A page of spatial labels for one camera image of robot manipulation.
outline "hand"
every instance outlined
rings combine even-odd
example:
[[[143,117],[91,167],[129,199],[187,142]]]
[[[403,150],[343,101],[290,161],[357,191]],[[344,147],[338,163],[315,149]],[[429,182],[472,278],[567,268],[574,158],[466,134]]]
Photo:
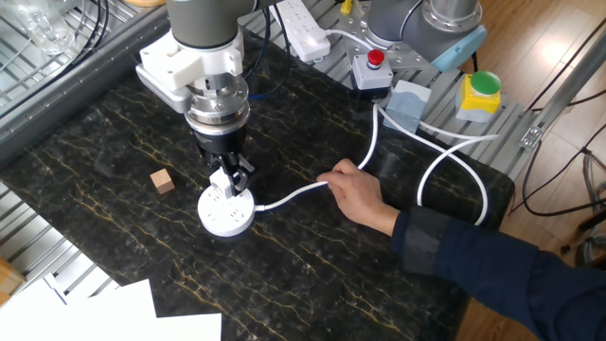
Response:
[[[328,181],[337,205],[354,223],[363,224],[391,236],[400,212],[383,202],[379,180],[345,159],[331,172],[318,176]]]

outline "dark blue sleeve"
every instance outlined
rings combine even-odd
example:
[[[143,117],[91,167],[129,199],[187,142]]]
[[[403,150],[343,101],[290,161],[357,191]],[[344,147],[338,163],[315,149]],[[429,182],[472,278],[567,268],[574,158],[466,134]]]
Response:
[[[459,284],[543,340],[606,340],[603,272],[421,207],[401,214],[392,243],[404,270]]]

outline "cardboard box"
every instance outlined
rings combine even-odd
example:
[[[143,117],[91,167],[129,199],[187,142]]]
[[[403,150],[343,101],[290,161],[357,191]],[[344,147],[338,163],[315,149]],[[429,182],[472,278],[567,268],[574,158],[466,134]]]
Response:
[[[9,300],[17,288],[26,281],[12,266],[0,259],[0,306]]]

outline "small wooden cube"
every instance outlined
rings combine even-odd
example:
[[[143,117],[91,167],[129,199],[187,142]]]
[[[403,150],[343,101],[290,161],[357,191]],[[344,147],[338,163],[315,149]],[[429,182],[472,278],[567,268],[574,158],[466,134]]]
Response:
[[[158,189],[158,193],[164,194],[171,189],[174,189],[174,184],[167,170],[159,170],[150,175],[153,185]]]

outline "white paper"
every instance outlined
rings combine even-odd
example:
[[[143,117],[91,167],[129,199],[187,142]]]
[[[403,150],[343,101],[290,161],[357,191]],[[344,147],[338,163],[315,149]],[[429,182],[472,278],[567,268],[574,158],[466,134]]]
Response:
[[[141,280],[103,295],[69,303],[59,318],[140,318],[155,319],[152,288],[148,279]]]
[[[143,319],[81,319],[61,325],[43,319],[3,330],[8,340],[45,340],[49,334],[61,341],[221,341],[221,314]]]
[[[32,311],[57,311],[65,308],[65,296],[56,290],[57,281],[48,274],[11,297],[0,308],[0,321],[9,321],[15,316],[29,316]]]
[[[19,296],[30,289],[30,297],[39,291],[54,293],[45,283],[34,283]],[[156,318],[148,280],[67,306],[56,299],[60,304],[16,305],[18,309],[1,316],[2,324],[9,326],[3,338],[42,340],[53,332],[62,341],[221,341],[221,314]]]

